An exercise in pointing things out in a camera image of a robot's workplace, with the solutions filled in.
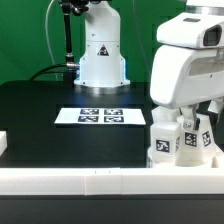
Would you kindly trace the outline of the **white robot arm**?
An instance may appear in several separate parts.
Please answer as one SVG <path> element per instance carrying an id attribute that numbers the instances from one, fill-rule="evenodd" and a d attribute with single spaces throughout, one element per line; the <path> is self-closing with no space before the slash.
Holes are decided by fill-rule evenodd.
<path id="1" fill-rule="evenodd" d="M 108 3 L 88 4 L 85 53 L 76 85 L 96 91 L 128 85 L 120 54 L 120 17 Z M 150 96 L 180 109 L 184 126 L 199 127 L 197 105 L 224 97 L 224 0 L 187 0 L 186 11 L 157 29 Z"/>

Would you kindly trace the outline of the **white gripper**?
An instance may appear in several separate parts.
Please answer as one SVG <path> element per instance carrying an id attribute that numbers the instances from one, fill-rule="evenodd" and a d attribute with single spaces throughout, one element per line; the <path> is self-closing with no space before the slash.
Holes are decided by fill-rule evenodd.
<path id="1" fill-rule="evenodd" d="M 154 57 L 150 96 L 157 105 L 182 107 L 184 129 L 197 131 L 197 103 L 213 99 L 210 112 L 220 114 L 224 109 L 224 53 L 163 45 Z"/>

